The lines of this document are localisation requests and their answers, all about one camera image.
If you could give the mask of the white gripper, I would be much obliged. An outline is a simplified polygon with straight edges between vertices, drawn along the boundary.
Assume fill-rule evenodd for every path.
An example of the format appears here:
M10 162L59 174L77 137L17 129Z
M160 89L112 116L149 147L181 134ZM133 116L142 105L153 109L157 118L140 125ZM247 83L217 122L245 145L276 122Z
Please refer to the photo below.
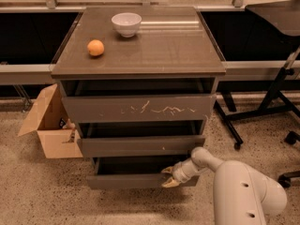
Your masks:
M201 168L191 158L180 161L174 166L169 166L161 171L162 173L172 174L172 177L169 177L162 186L164 188L178 187L180 184L189 181L192 177L199 175L200 170Z

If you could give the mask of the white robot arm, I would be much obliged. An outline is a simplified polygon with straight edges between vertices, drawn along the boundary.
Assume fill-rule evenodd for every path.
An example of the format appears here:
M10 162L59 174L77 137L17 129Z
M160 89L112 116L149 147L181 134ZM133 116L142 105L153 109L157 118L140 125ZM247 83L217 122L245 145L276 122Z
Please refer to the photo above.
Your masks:
M246 163L214 157L203 147L193 149L185 161L163 169L170 177L162 186L177 187L205 169L215 173L215 225L266 225L265 215L276 216L287 205L286 192L279 182Z

